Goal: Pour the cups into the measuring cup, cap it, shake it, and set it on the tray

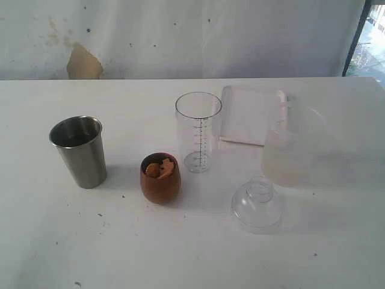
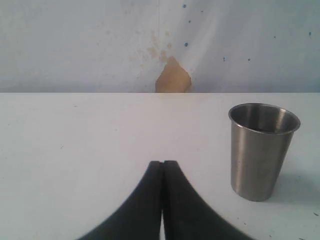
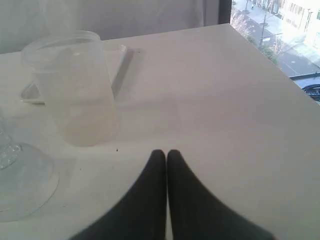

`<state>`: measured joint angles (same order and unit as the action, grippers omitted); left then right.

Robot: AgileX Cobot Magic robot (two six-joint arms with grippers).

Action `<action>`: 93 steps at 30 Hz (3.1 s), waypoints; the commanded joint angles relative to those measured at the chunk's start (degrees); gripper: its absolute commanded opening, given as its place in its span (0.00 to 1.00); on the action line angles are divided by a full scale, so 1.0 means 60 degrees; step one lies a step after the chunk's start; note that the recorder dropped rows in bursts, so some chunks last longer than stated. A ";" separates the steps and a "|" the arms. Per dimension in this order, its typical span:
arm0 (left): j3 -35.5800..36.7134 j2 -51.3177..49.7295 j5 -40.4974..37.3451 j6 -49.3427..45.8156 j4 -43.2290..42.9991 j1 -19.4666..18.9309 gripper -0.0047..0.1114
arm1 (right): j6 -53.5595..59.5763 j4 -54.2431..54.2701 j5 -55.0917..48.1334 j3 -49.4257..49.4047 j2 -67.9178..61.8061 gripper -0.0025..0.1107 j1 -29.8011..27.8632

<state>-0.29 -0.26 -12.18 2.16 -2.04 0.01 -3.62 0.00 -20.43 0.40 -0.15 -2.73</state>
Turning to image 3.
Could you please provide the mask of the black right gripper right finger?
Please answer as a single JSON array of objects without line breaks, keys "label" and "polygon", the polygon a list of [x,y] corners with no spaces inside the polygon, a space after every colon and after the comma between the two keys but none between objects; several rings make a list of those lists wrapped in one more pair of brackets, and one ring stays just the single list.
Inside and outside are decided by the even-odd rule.
[{"label": "black right gripper right finger", "polygon": [[275,236],[241,216],[197,178],[178,150],[167,154],[167,187],[175,240],[273,240]]}]

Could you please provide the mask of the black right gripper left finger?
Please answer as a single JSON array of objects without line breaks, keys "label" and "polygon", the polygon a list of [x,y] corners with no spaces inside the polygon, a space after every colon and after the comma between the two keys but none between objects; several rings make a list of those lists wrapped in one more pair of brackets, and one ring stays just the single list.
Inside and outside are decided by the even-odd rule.
[{"label": "black right gripper left finger", "polygon": [[141,174],[120,201],[74,240],[164,240],[167,221],[166,156],[151,152]]}]

